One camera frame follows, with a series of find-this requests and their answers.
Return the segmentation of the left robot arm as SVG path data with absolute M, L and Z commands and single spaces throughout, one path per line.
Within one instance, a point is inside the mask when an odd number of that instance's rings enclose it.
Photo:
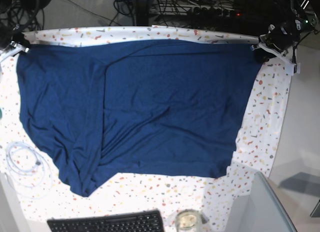
M 271 0 L 274 6 L 274 23 L 269 32 L 260 36 L 266 47 L 282 53 L 298 45 L 311 33 L 319 31 L 320 6 L 315 0 Z

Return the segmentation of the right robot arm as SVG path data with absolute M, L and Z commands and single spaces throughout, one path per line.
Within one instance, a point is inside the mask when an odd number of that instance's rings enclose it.
M 11 42 L 27 44 L 24 32 L 44 29 L 44 8 L 52 0 L 0 0 L 0 49 Z

